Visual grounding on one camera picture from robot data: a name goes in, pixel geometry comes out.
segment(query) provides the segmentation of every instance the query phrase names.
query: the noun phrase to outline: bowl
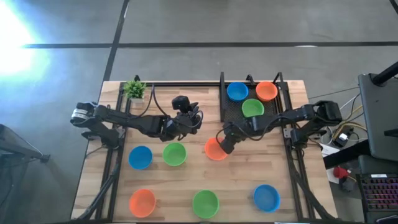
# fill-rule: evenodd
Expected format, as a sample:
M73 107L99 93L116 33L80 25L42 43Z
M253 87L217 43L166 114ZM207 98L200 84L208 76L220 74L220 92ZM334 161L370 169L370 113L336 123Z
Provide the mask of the bowl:
M135 147L129 155L129 164L133 169L143 170L152 162L152 152L146 146Z
M140 189L133 193L129 201L130 212L138 218L150 215L156 206L156 198L152 191Z
M192 207L199 218L211 218L217 214L220 203L214 192L201 190L193 197Z
M243 83L234 82L228 85L226 93L232 101L239 102L244 100L248 96L249 89Z
M254 190L254 204L263 212L274 212L279 208L278 191L271 185L263 184Z
M242 104L242 112L245 118L264 114L264 105L256 99L245 100Z
M216 138L210 138L209 140L207 140L205 144L205 154L207 157L215 161L222 161L226 158L226 156L228 156L228 154L225 153L224 150L220 147Z
M163 150L163 159L170 166L179 166L187 158L185 147L178 143L170 143Z
M256 87L256 94L261 101L268 102L278 95L278 88L272 82L260 82Z

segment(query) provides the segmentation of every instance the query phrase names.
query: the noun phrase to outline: orange bowl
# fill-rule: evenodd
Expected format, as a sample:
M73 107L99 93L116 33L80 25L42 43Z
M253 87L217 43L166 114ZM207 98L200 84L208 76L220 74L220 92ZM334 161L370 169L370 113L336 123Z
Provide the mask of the orange bowl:
M130 197L130 212L138 218L144 218L155 210L156 199L152 191L140 189Z
M278 88L271 82L260 82L256 87L256 94L261 101L267 102L278 95Z
M226 156L228 156L228 154L225 153L224 150L220 147L216 138L210 138L209 140L207 140L205 144L205 153L207 157L216 161L222 161L226 158Z

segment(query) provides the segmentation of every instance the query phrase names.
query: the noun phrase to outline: rgb keyboard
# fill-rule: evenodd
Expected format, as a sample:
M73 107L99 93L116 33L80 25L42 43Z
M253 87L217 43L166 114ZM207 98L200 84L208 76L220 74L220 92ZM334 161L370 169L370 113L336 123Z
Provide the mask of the rgb keyboard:
M357 181L364 211L398 211L397 174L360 174Z

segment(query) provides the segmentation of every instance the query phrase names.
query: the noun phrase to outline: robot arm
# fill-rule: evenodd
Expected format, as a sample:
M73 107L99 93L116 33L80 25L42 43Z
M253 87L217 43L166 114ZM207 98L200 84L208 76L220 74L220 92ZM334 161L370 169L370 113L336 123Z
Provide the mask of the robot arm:
M169 115L145 115L137 116L112 110L108 106L96 103L77 103L73 111L71 124L79 128L88 128L90 132L83 133L85 138L98 136L108 148L119 146L122 133L117 129L108 129L102 122L109 122L120 126L126 126L139 130L142 134L161 141L170 141L178 136L178 140L187 134L196 134L200 129L201 116L198 115L198 103L189 103L186 96L178 96L172 101L173 109L180 110L176 117Z
M342 118L337 103L332 101L319 101L314 105L303 105L299 109L288 110L273 116L253 116L245 118L239 123L224 124L225 139L220 143L220 146L227 154L230 154L234 150L234 145L246 138L259 141L265 133L270 132L275 127L299 121L309 122L302 128L292 129L287 134L292 138L293 146L303 147L308 141L308 136L320 132L321 128L325 126L340 124Z

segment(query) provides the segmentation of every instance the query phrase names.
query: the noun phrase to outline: wooden table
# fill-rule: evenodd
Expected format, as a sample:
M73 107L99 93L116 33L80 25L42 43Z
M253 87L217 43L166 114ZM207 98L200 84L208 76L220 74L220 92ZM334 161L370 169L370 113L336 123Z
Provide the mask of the wooden table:
M293 108L308 103L304 82L301 80L287 82ZM112 109L115 109L119 84L120 82L104 82L99 104L111 105ZM187 160L178 167L168 166L162 159L162 151L169 142L148 138L135 129L128 129L114 222L200 221L193 213L192 198L202 189L214 191L220 200L220 210L209 219L210 222L296 221L281 129L275 128L260 142L248 139L237 144L233 153L223 161L211 161L205 156L204 145L207 139L214 137L222 127L219 89L218 87L156 88L159 105L171 116L176 114L172 109L171 99L178 95L186 95L191 102L199 102L199 107L204 112L203 124L198 133L189 134L181 141L187 150ZM147 103L150 96L149 88L145 96ZM130 112L139 114L146 107L146 103L132 105ZM151 103L147 114L160 114L154 102ZM89 143L88 152L100 145L99 141ZM152 164L146 170L134 170L127 161L131 149L140 145L148 146L154 155ZM85 160L72 218L81 215L98 193L105 155L106 150L100 150ZM320 149L316 146L306 148L304 161L312 192L327 211L336 217L335 204ZM260 184L270 184L279 191L281 204L276 212L263 213L255 207L252 194ZM136 218L129 211L129 198L138 189L152 190L157 199L154 212L147 218ZM302 194L301 202L306 214L307 209Z

